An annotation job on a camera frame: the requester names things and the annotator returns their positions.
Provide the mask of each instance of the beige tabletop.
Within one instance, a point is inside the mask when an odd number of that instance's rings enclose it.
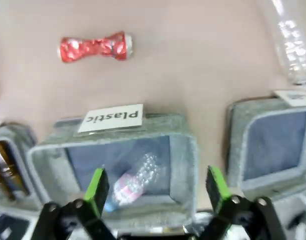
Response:
[[[132,34],[127,61],[64,64],[61,37]],[[200,148],[198,207],[208,208],[207,165],[224,169],[225,112],[285,86],[255,0],[0,1],[0,118],[29,124],[39,140],[55,121],[144,103],[187,116]]]

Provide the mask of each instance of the label card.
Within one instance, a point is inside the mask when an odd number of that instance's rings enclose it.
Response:
[[[306,107],[306,91],[276,90],[274,93],[292,107]]]
[[[86,114],[78,133],[142,125],[143,104],[91,110]]]

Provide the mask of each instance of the bolt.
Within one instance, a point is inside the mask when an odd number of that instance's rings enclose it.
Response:
[[[259,203],[260,205],[263,205],[263,206],[266,206],[266,205],[267,205],[267,202],[266,202],[264,199],[262,199],[262,198],[258,199],[257,201],[258,201],[258,203]]]
[[[54,204],[49,207],[50,212],[54,211],[55,209],[56,209],[56,205]]]
[[[233,203],[235,203],[235,204],[239,204],[239,203],[241,202],[241,201],[239,200],[239,198],[236,197],[236,196],[232,197],[232,201],[233,201]]]
[[[78,201],[78,202],[76,203],[76,208],[79,209],[82,205],[83,205],[83,202],[82,202],[82,201]]]

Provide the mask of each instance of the crushed red can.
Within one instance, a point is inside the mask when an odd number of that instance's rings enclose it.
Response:
[[[132,53],[132,37],[123,31],[98,39],[63,37],[58,48],[58,54],[64,63],[93,55],[126,60]]]

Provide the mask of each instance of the bottle label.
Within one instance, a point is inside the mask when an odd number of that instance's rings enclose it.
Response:
[[[135,189],[138,182],[136,177],[129,174],[124,174],[114,184],[114,195],[120,205],[130,204],[143,194],[143,189],[136,189],[136,192],[134,192],[131,185]]]

